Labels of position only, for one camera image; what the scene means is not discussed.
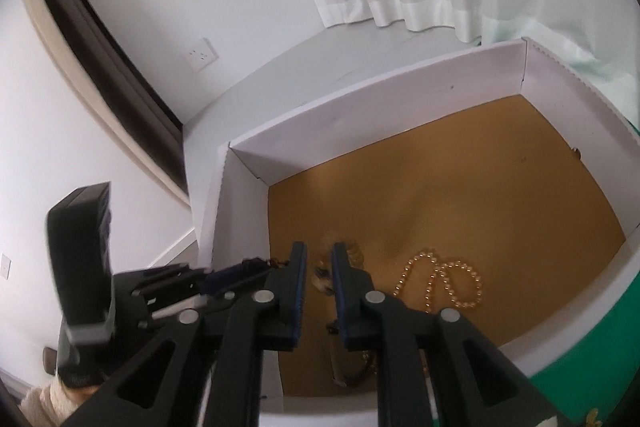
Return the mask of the person's left hand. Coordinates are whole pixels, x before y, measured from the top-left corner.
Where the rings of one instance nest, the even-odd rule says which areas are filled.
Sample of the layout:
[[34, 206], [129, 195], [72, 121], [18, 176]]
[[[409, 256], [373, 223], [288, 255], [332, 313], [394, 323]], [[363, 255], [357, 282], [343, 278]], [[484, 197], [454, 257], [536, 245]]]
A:
[[100, 390], [100, 385], [68, 387], [58, 376], [50, 386], [50, 400], [57, 411], [77, 410]]

